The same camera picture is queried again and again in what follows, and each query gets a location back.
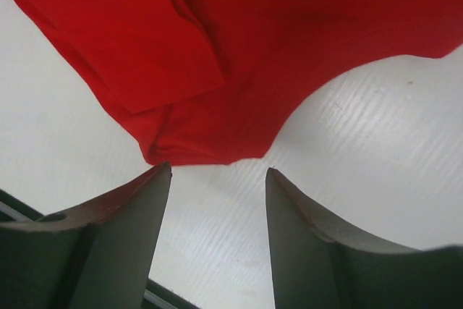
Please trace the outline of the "red t shirt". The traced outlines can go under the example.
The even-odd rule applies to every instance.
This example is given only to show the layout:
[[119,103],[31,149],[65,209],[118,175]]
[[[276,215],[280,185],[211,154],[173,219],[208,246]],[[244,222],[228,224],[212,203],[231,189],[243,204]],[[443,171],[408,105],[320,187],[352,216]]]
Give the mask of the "red t shirt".
[[462,0],[14,1],[149,164],[260,158],[342,73],[462,44]]

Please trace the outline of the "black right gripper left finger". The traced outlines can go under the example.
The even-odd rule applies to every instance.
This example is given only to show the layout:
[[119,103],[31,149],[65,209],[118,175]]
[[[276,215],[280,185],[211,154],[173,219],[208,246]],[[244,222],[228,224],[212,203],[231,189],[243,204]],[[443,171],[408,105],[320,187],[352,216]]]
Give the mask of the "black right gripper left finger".
[[1,224],[3,308],[140,308],[171,167],[37,221]]

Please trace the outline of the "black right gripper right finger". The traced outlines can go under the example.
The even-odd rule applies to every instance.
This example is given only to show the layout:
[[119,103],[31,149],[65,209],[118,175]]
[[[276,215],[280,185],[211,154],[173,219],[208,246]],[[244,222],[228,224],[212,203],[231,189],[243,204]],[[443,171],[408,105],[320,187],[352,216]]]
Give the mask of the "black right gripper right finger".
[[462,248],[416,250],[356,227],[266,173],[277,308],[460,308]]

